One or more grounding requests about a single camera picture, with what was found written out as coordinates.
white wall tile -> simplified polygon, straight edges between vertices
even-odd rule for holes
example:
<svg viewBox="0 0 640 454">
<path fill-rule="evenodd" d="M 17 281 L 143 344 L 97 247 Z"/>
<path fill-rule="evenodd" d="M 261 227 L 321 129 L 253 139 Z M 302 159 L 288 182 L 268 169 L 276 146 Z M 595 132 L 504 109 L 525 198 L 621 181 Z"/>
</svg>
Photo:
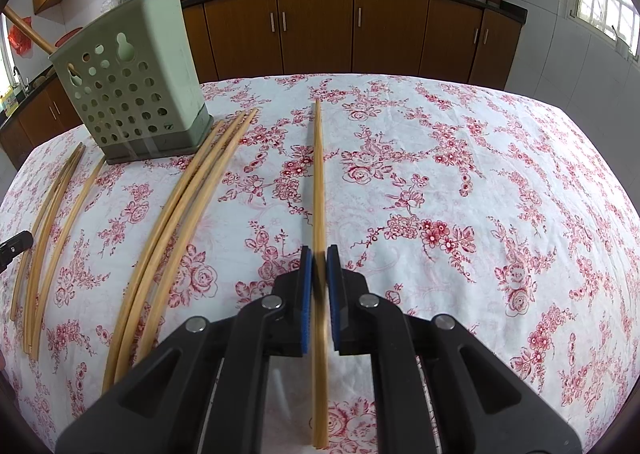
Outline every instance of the white wall tile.
<svg viewBox="0 0 640 454">
<path fill-rule="evenodd" d="M 533 97 L 539 81 L 540 73 L 534 72 L 526 60 L 515 57 L 504 90 L 517 95 Z"/>
<path fill-rule="evenodd" d="M 560 16 L 556 19 L 542 76 L 569 98 L 578 84 L 590 39 L 591 32 L 587 28 L 571 19 Z"/>
<path fill-rule="evenodd" d="M 558 108 L 566 108 L 569 104 L 569 97 L 562 94 L 558 88 L 543 76 L 540 77 L 540 81 L 538 82 L 538 87 L 536 88 L 533 98 Z"/>
</svg>

wooden chopstick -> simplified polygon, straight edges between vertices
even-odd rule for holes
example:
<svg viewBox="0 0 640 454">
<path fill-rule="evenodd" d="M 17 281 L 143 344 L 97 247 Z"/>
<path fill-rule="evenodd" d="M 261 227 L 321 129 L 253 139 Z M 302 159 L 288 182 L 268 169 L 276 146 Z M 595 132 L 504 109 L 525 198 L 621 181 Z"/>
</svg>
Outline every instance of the wooden chopstick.
<svg viewBox="0 0 640 454">
<path fill-rule="evenodd" d="M 164 272 L 162 273 L 162 279 L 158 284 L 156 296 L 154 297 L 153 303 L 151 305 L 149 316 L 146 319 L 145 330 L 142 332 L 142 338 L 140 339 L 140 343 L 138 344 L 138 362 L 140 362 L 142 358 L 146 357 L 149 351 L 151 351 L 154 338 L 156 337 L 156 332 L 158 331 L 160 318 L 162 317 L 162 314 L 166 309 L 166 304 L 169 299 L 169 290 L 174 283 L 175 274 L 178 271 L 178 266 L 180 264 L 180 261 L 182 260 L 184 251 L 186 250 L 187 245 L 190 243 L 191 238 L 193 238 L 193 233 L 195 232 L 196 225 L 198 224 L 198 221 L 200 221 L 202 212 L 209 204 L 211 195 L 213 194 L 215 188 L 218 186 L 218 182 L 220 180 L 220 177 L 222 176 L 222 173 L 225 171 L 228 161 L 236 152 L 239 141 L 242 136 L 244 136 L 244 133 L 249 127 L 249 124 L 254 118 L 256 112 L 257 109 L 254 108 L 251 113 L 249 113 L 244 119 L 242 125 L 238 129 L 238 132 L 233 136 L 233 138 L 231 138 L 231 141 L 226 146 L 225 152 L 220 157 L 220 160 L 215 163 L 211 172 L 209 173 L 209 176 L 205 180 L 184 222 L 180 225 L 180 235 L 178 236 L 174 249 L 171 253 L 171 257 L 169 258 L 169 261 L 164 268 Z"/>
<path fill-rule="evenodd" d="M 322 154 L 322 115 L 316 99 L 314 128 L 314 240 L 316 278 L 311 306 L 311 399 L 313 446 L 329 446 L 328 360 L 326 315 L 326 230 L 324 215 L 324 159 Z"/>
<path fill-rule="evenodd" d="M 202 182 L 204 176 L 206 175 L 209 168 L 212 166 L 214 161 L 217 159 L 220 149 L 226 144 L 231 135 L 235 131 L 238 124 L 242 121 L 244 117 L 244 113 L 240 113 L 235 120 L 231 123 L 231 125 L 226 129 L 224 134 L 218 139 L 216 144 L 211 148 L 209 154 L 201 164 L 200 168 L 196 171 L 196 173 L 191 178 L 189 185 L 186 190 L 180 197 L 180 201 L 178 205 L 175 206 L 174 211 L 171 214 L 171 217 L 162 231 L 162 235 L 158 239 L 158 243 L 156 244 L 151 258 L 146 266 L 144 271 L 142 280 L 140 280 L 138 291 L 136 293 L 135 299 L 131 306 L 131 310 L 129 312 L 129 316 L 127 317 L 127 323 L 124 326 L 124 333 L 122 335 L 122 341 L 120 343 L 120 351 L 118 352 L 118 359 L 116 361 L 116 371 L 114 374 L 114 382 L 119 381 L 129 370 L 129 357 L 131 353 L 131 345 L 133 344 L 133 339 L 136 334 L 136 330 L 138 329 L 138 321 L 140 320 L 140 315 L 142 314 L 142 309 L 145 306 L 146 296 L 153 284 L 154 276 L 156 275 L 156 271 L 158 270 L 158 266 L 164 256 L 164 251 L 166 246 L 171 239 L 175 228 L 182 218 L 187 206 L 190 204 L 193 196 L 195 195 L 200 183 Z"/>
<path fill-rule="evenodd" d="M 44 254 L 47 250 L 47 243 L 49 242 L 49 234 L 51 232 L 51 226 L 56 218 L 60 203 L 65 195 L 66 187 L 71 180 L 76 167 L 84 154 L 85 146 L 80 144 L 76 147 L 71 157 L 68 160 L 68 166 L 65 168 L 65 174 L 63 174 L 60 184 L 56 188 L 56 193 L 47 208 L 47 216 L 40 230 L 38 242 L 36 244 L 35 251 L 33 253 L 33 262 L 31 264 L 31 272 L 27 281 L 27 296 L 24 303 L 24 315 L 23 315 L 23 330 L 22 330 L 22 347 L 24 352 L 29 354 L 31 350 L 31 339 L 33 336 L 33 317 L 36 306 L 36 296 L 38 294 L 38 284 L 40 282 L 40 271 L 42 269 L 42 262 L 44 260 Z"/>
<path fill-rule="evenodd" d="M 47 306 L 47 297 L 49 296 L 53 274 L 56 270 L 56 266 L 58 265 L 58 260 L 60 259 L 62 248 L 65 246 L 66 237 L 69 235 L 71 227 L 73 226 L 74 222 L 76 221 L 76 217 L 78 216 L 78 212 L 80 212 L 80 209 L 84 204 L 86 195 L 89 194 L 89 190 L 94 185 L 95 178 L 98 176 L 98 173 L 100 173 L 100 170 L 105 161 L 106 158 L 102 157 L 98 164 L 94 167 L 93 172 L 84 182 L 82 190 L 76 198 L 69 216 L 66 218 L 65 225 L 62 227 L 62 231 L 60 232 L 58 241 L 56 242 L 56 247 L 53 249 L 53 256 L 51 257 L 51 262 L 49 263 L 47 272 L 44 276 L 44 282 L 42 284 L 42 289 L 40 290 L 40 297 L 38 298 L 38 309 L 36 310 L 36 317 L 33 322 L 33 338 L 31 339 L 31 352 L 29 355 L 32 360 L 38 360 L 40 356 L 40 327 L 42 326 L 42 320 L 44 319 L 44 310 Z"/>
<path fill-rule="evenodd" d="M 56 190 L 58 189 L 60 181 L 62 180 L 62 177 L 65 175 L 66 168 L 69 167 L 69 164 L 71 163 L 73 156 L 80 150 L 81 146 L 82 144 L 78 144 L 78 147 L 75 148 L 74 152 L 71 153 L 71 155 L 69 156 L 69 158 L 67 158 L 64 165 L 60 168 L 60 171 L 58 172 L 58 176 L 56 176 L 55 181 L 49 188 L 49 192 L 47 192 L 47 197 L 44 199 L 44 202 L 42 202 L 42 205 L 40 205 L 38 215 L 36 216 L 36 221 L 33 222 L 33 226 L 31 227 L 31 235 L 33 235 L 34 238 L 36 237 L 36 234 L 38 232 L 38 227 L 40 227 L 40 222 L 42 221 L 42 218 L 44 217 L 44 214 L 49 208 L 51 200 L 55 195 Z M 11 301 L 11 312 L 9 313 L 9 319 L 11 319 L 12 321 L 15 321 L 15 314 L 18 309 L 18 300 L 20 299 L 20 288 L 22 287 L 22 279 L 24 277 L 24 272 L 27 269 L 27 265 L 29 264 L 30 259 L 31 259 L 31 249 L 25 250 L 22 253 L 22 256 L 20 257 L 18 274 L 15 278 L 14 296 Z"/>
<path fill-rule="evenodd" d="M 149 263 L 151 254 L 158 244 L 158 239 L 160 238 L 160 235 L 164 230 L 166 223 L 169 221 L 171 214 L 174 212 L 175 206 L 180 201 L 180 197 L 184 193 L 184 190 L 186 189 L 194 173 L 202 164 L 202 161 L 207 155 L 210 146 L 213 143 L 213 140 L 218 135 L 220 127 L 222 127 L 223 123 L 224 121 L 221 120 L 213 127 L 213 129 L 209 133 L 209 136 L 207 136 L 206 140 L 198 149 L 198 152 L 193 156 L 193 158 L 191 158 L 189 165 L 180 176 L 178 183 L 175 184 L 175 187 L 172 190 L 169 199 L 162 207 L 162 212 L 158 216 L 158 219 L 156 220 L 156 223 L 151 230 L 151 234 L 149 234 L 149 237 L 146 240 L 145 248 L 142 250 L 140 258 L 138 259 L 138 263 L 136 264 L 136 267 L 131 274 L 129 284 L 127 285 L 127 291 L 125 292 L 124 299 L 122 301 L 122 304 L 120 305 L 120 312 L 118 313 L 118 318 L 116 320 L 116 327 L 113 331 L 113 335 L 111 336 L 109 354 L 107 356 L 107 365 L 104 369 L 104 378 L 102 380 L 103 393 L 105 393 L 113 385 L 113 377 L 116 371 L 116 363 L 118 361 L 120 345 L 122 344 L 122 335 L 124 333 L 124 328 L 127 323 L 127 319 L 129 318 L 129 313 L 131 312 L 133 301 L 136 297 L 136 294 L 138 293 L 140 280 L 142 279 L 142 275 L 145 273 L 146 266 Z"/>
</svg>

white tablecloth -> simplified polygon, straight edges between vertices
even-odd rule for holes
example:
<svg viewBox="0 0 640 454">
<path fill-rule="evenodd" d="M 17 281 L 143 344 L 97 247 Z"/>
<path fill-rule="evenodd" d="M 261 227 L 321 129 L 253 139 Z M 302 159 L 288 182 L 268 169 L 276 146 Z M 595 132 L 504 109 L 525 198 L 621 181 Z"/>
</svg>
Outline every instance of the white tablecloth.
<svg viewBox="0 0 640 454">
<path fill-rule="evenodd" d="M 217 119 L 254 107 L 259 115 L 184 253 L 159 339 L 191 315 L 236 314 L 297 266 L 300 247 L 311 244 L 312 105 L 320 97 L 328 243 L 344 266 L 406 313 L 454 315 L 585 447 L 601 436 L 639 374 L 640 221 L 560 110 L 383 75 L 229 80 L 203 90 Z M 29 229 L 79 141 L 87 151 L 46 264 L 102 155 L 85 127 L 34 150 L 0 209 L 0 239 Z M 21 316 L 17 326 L 8 319 L 18 261 L 0 276 L 6 372 L 27 422 L 51 446 L 100 394 L 129 275 L 188 160 L 105 165 L 58 264 L 39 362 L 20 349 Z M 264 452 L 313 450 L 309 376 L 308 358 L 272 361 Z M 368 358 L 331 356 L 330 417 L 331 454 L 376 451 Z"/>
</svg>

